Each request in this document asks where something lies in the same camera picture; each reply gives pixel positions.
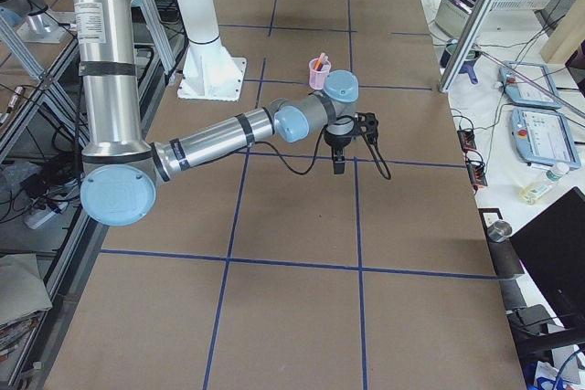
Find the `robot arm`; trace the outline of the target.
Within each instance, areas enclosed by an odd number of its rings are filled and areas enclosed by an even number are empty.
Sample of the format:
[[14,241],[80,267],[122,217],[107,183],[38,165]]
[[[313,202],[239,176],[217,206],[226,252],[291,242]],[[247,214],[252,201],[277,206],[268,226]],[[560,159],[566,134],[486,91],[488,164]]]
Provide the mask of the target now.
[[298,142],[311,132],[349,129],[358,81],[353,73],[336,70],[325,76],[321,90],[302,100],[276,100],[168,143],[147,142],[133,54],[133,0],[73,1],[90,130],[82,152],[80,201],[105,225],[141,220],[160,183],[272,135]]

